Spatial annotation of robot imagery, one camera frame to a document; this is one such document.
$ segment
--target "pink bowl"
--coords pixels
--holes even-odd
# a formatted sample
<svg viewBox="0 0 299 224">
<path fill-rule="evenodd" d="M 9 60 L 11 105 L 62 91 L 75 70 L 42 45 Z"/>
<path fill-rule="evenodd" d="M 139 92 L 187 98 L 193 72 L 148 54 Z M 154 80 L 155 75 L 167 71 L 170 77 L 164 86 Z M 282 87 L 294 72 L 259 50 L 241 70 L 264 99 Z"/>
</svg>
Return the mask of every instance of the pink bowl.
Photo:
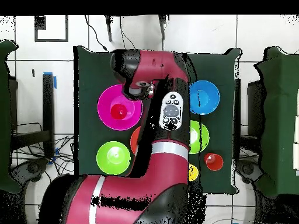
<svg viewBox="0 0 299 224">
<path fill-rule="evenodd" d="M 128 100 L 121 90 L 122 85 L 111 86 L 100 95 L 98 101 L 100 119 L 104 125 L 116 131 L 130 129 L 139 122 L 142 115 L 142 101 Z"/>
</svg>

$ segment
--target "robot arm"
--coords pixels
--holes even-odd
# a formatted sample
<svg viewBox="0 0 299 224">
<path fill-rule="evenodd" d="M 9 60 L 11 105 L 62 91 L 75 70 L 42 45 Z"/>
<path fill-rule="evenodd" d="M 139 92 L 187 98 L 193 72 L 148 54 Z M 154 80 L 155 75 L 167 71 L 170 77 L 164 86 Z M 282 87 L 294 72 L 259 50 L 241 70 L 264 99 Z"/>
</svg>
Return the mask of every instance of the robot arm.
<svg viewBox="0 0 299 224">
<path fill-rule="evenodd" d="M 183 102 L 175 105 L 177 99 Z M 164 106 L 178 106 L 178 115 L 165 112 Z M 169 121 L 161 124 L 165 118 Z M 172 124 L 178 118 L 180 127 Z M 72 199 L 66 224 L 182 224 L 187 207 L 189 120 L 188 83 L 159 81 L 134 161 L 134 167 L 145 168 L 144 175 L 88 176 Z M 147 163 L 142 153 L 149 141 Z M 96 204 L 91 205 L 92 197 L 97 198 Z"/>
<path fill-rule="evenodd" d="M 172 52 L 117 50 L 111 65 L 126 97 L 152 96 L 134 169 L 130 177 L 70 179 L 61 224 L 183 224 L 190 150 L 189 77 L 183 58 Z"/>
</svg>

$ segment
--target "blue tape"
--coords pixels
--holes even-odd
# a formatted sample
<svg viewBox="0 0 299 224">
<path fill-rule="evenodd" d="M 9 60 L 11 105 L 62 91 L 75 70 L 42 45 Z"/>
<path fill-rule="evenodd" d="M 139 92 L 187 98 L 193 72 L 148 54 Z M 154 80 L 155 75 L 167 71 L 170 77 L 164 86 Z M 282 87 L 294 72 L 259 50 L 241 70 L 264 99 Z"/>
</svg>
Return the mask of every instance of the blue tape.
<svg viewBox="0 0 299 224">
<path fill-rule="evenodd" d="M 58 155 L 59 154 L 59 148 L 56 148 L 55 149 L 55 155 Z M 56 157 L 52 157 L 52 161 L 55 162 L 56 161 Z"/>
<path fill-rule="evenodd" d="M 56 76 L 53 76 L 53 86 L 55 89 L 57 88 Z"/>
</svg>

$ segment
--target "dark green table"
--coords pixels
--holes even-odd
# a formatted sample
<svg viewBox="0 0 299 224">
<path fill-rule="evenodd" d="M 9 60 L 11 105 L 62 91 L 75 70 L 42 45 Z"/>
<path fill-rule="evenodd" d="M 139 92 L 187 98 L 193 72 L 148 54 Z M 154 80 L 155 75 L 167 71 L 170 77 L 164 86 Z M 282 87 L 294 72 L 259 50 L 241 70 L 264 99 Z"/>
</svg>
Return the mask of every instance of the dark green table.
<svg viewBox="0 0 299 224">
<path fill-rule="evenodd" d="M 299 194 L 299 176 L 293 169 L 299 55 L 283 54 L 277 47 L 266 49 L 265 54 L 255 65 L 267 91 L 260 159 L 264 175 L 256 186 L 267 197 Z"/>
<path fill-rule="evenodd" d="M 9 193 L 19 193 L 21 186 L 9 175 L 11 165 L 11 96 L 9 93 L 8 75 L 9 69 L 6 64 L 7 56 L 16 50 L 17 46 L 9 40 L 0 40 L 0 190 Z"/>
<path fill-rule="evenodd" d="M 127 131 L 114 131 L 105 126 L 97 111 L 97 102 L 101 93 L 109 86 L 117 84 L 110 68 L 109 52 L 89 52 L 83 47 L 78 49 L 79 66 L 79 174 L 105 174 L 96 164 L 98 149 L 108 141 L 119 141 L 131 152 L 131 165 L 134 155 L 130 149 L 130 137 L 140 126 L 138 122 Z M 220 103 L 209 115 L 202 116 L 202 123 L 210 133 L 210 143 L 199 156 L 189 155 L 189 162 L 195 165 L 201 174 L 195 183 L 201 180 L 204 193 L 235 194 L 231 185 L 232 165 L 232 126 L 235 92 L 235 61 L 240 50 L 230 49 L 223 55 L 189 54 L 194 64 L 198 80 L 207 80 L 218 87 Z M 192 68 L 188 68 L 195 81 Z M 199 116 L 191 114 L 191 120 L 199 121 Z M 222 156 L 224 165 L 219 171 L 210 171 L 203 161 L 207 152 L 215 152 Z M 128 174 L 130 167 L 120 176 Z"/>
</svg>

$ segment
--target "caster wheel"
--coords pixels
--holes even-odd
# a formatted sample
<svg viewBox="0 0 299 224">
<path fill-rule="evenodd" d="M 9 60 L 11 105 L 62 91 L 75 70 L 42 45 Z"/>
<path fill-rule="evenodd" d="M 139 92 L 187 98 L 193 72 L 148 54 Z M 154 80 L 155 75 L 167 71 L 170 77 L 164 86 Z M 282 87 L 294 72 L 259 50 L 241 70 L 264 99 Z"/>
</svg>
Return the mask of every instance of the caster wheel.
<svg viewBox="0 0 299 224">
<path fill-rule="evenodd" d="M 242 177 L 242 181 L 243 181 L 245 184 L 250 184 L 250 183 L 251 183 L 250 180 L 248 180 L 247 178 L 244 178 L 244 177 Z"/>
<path fill-rule="evenodd" d="M 33 178 L 31 181 L 32 182 L 38 182 L 41 179 L 41 174 L 38 175 L 37 177 Z"/>
</svg>

